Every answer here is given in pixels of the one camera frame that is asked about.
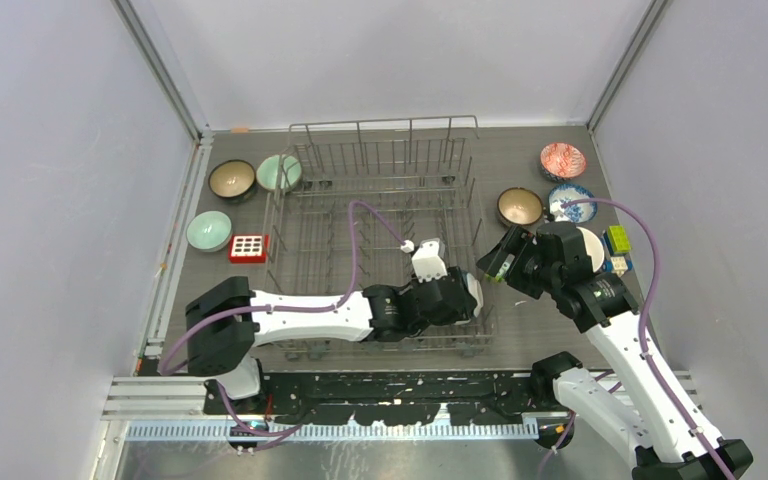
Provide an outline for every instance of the dish rack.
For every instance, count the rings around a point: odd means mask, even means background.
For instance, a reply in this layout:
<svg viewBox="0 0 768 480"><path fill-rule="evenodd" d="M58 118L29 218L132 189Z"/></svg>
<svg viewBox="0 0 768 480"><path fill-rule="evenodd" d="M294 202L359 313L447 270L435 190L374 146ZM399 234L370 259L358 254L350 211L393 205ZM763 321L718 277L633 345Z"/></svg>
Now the dish rack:
<svg viewBox="0 0 768 480"><path fill-rule="evenodd" d="M469 128L459 124L469 122ZM276 342L290 360L321 358L326 353L381 351L455 351L473 356L496 332L492 290L475 262L488 248L482 208L473 176L470 140L478 138L474 116L294 124L281 154L302 168L301 181L267 198L264 232L272 237L264 285L288 295L341 295L351 279L351 242L347 209L363 200L419 243L439 237L445 262L481 279L485 307L466 325L430 327L401 342L352 343L342 340ZM418 128L430 125L437 128ZM355 210L359 245L356 288L404 285L413 272L410 257L365 209Z"/></svg>

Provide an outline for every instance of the light green bowl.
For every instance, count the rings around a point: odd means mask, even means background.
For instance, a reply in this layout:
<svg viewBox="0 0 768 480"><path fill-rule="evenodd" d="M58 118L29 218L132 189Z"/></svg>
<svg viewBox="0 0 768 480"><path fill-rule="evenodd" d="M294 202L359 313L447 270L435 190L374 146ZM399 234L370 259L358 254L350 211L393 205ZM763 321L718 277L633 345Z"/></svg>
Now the light green bowl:
<svg viewBox="0 0 768 480"><path fill-rule="evenodd" d="M271 191L276 189L278 184L278 169L281 164L281 155L272 155L257 167L257 183L261 187ZM287 191L296 188L299 180L302 178L302 164L296 157L287 155L284 157L284 172L282 177L281 190Z"/></svg>
<svg viewBox="0 0 768 480"><path fill-rule="evenodd" d="M231 219L222 212L204 212L187 226L187 241L196 250L216 252L231 240Z"/></svg>

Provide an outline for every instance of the blue and white bowl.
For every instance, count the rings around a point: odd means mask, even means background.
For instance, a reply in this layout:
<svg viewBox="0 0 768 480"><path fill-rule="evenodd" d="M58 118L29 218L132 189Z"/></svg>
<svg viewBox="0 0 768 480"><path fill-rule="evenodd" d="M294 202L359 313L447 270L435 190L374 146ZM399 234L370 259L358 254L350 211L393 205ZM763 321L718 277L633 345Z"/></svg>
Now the blue and white bowl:
<svg viewBox="0 0 768 480"><path fill-rule="evenodd" d="M590 190L582 187L581 185L575 185L573 183L565 183L558 185L549 192L549 211L555 212L561 209L561 205L573 200L581 200L583 198L594 198ZM590 203L578 203L576 205L570 205L564 209L567 217L573 223L584 223L593 220L596 216L596 202Z"/></svg>

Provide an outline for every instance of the metal dish rack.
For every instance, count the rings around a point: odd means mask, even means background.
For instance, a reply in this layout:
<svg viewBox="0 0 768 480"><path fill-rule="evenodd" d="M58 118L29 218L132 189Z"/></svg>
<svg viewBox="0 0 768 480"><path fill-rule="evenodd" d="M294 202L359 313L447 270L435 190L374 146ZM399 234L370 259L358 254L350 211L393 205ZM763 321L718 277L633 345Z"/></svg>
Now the metal dish rack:
<svg viewBox="0 0 768 480"><path fill-rule="evenodd" d="M470 128L457 128L465 120ZM424 124L442 128L417 128ZM470 137L478 138L474 116L339 122L328 124L328 129L323 125L289 128L276 184L283 184L280 177L286 176L286 165L292 165L286 162L289 156L299 160L302 179L291 191L276 190L267 198L267 289L289 295L345 293L351 277L347 208L355 199L377 208L407 239L418 243L441 238L446 264L471 271L484 284L475 268L487 246L472 173ZM355 222L360 250L357 287L407 283L410 258L386 229L365 209L355 211ZM492 292L483 290L485 307L466 325L431 327L396 343L290 340L276 346L288 359L363 351L449 350L472 356L496 333Z"/></svg>

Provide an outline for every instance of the white arm segment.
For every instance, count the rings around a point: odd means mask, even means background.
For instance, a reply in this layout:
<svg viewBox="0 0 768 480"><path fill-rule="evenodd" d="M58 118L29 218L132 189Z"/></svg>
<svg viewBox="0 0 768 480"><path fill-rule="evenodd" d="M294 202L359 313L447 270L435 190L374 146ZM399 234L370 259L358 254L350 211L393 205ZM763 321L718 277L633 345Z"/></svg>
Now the white arm segment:
<svg viewBox="0 0 768 480"><path fill-rule="evenodd" d="M690 432L690 427L687 426L672 401L664 393L645 359L641 356L640 343L637 338L638 319L638 315L626 312L611 318L610 326L597 325L588 330L585 335L605 357L622 381L628 396L646 422L646 428L649 430L652 445L658 458L665 463L683 463L682 454L685 452L692 452L697 457L705 455L707 451ZM708 441L712 445L718 445L717 439L722 437L720 431L708 421L705 415L697 410L696 405L693 404L673 374L672 369L661 356L661 352L652 342L648 332L646 341L649 342L649 352L652 354L652 359L670 388L690 412L696 423L702 427Z"/></svg>
<svg viewBox="0 0 768 480"><path fill-rule="evenodd" d="M554 381L555 398L583 418L623 457L629 469L637 466L635 449L652 440L643 419L599 385L583 368L572 368Z"/></svg>
<svg viewBox="0 0 768 480"><path fill-rule="evenodd" d="M255 290L252 306L282 305L292 307L322 307L335 305L341 296L297 297L276 295ZM275 312L252 313L252 321L260 326L254 334L254 345L279 342L281 340L303 340L306 338L338 338L359 342L372 333L369 321L372 310L369 300L361 292L355 292L336 311L325 313ZM257 361L246 354L234 370L218 375L216 381L225 387L232 400L251 397L260 392L260 371Z"/></svg>

